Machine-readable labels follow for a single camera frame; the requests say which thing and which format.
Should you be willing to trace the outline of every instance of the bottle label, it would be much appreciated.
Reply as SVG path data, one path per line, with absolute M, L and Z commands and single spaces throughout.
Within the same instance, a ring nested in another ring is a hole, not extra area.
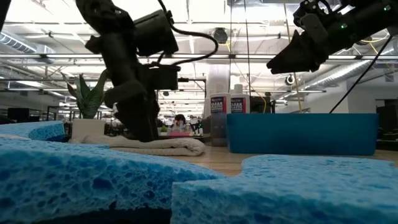
M 231 99 L 231 113 L 246 113 L 246 99 L 232 98 Z
M 211 113 L 226 113 L 225 96 L 217 96 L 211 98 Z

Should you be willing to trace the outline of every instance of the table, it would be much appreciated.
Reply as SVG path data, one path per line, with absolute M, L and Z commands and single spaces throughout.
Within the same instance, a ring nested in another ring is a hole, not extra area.
M 241 173 L 241 163 L 244 159 L 258 154 L 234 154 L 230 153 L 226 147 L 207 147 L 204 154 L 200 156 L 168 156 L 174 159 L 191 162 L 193 164 L 213 169 L 228 176 Z M 377 150 L 374 156 L 347 156 L 369 159 L 382 159 L 393 161 L 398 167 L 398 152 Z

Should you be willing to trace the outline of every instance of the green leaf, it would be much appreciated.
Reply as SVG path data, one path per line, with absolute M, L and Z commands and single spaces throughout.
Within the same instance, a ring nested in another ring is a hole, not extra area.
M 97 101 L 99 103 L 98 107 L 101 106 L 103 102 L 104 86 L 107 79 L 108 71 L 104 70 L 99 77 L 97 85 L 87 94 L 85 98 L 86 105 L 88 105 L 91 101 Z
M 108 79 L 108 74 L 108 71 L 104 70 L 99 77 L 97 85 L 85 97 L 85 113 L 89 117 L 94 118 L 96 112 L 98 111 L 98 108 L 104 101 L 104 86 L 106 80 Z
M 80 88 L 80 79 L 75 77 L 75 84 L 76 84 L 76 98 L 80 99 L 81 102 L 84 104 L 85 99 L 83 98 L 83 95 L 81 94 L 81 88 Z
M 66 76 L 65 76 L 64 74 L 62 74 L 62 73 L 61 73 L 61 75 L 62 75 L 63 80 L 67 83 L 67 87 L 68 87 L 69 93 L 70 93 L 72 96 L 74 96 L 74 97 L 77 98 L 76 92 L 75 92 L 75 90 L 73 89 L 73 87 L 71 86 L 71 84 L 69 84 L 68 79 L 66 78 Z
M 79 80 L 80 80 L 80 91 L 81 91 L 81 95 L 83 98 L 85 98 L 87 96 L 87 94 L 90 92 L 90 88 L 88 87 L 88 85 L 86 84 L 85 79 L 83 78 L 83 74 L 79 75 Z

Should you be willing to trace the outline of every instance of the white pot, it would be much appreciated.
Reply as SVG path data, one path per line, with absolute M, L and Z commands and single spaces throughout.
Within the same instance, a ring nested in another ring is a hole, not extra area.
M 98 119 L 74 119 L 72 139 L 87 135 L 104 135 L 105 121 Z

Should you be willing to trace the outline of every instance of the white bottle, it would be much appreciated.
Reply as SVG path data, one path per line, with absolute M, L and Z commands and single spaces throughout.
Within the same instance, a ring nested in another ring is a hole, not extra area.
M 242 84 L 235 84 L 231 94 L 231 113 L 250 113 L 250 96 L 243 93 Z
M 231 113 L 231 96 L 223 93 L 223 85 L 216 84 L 216 93 L 210 95 L 211 145 L 226 146 L 226 115 Z

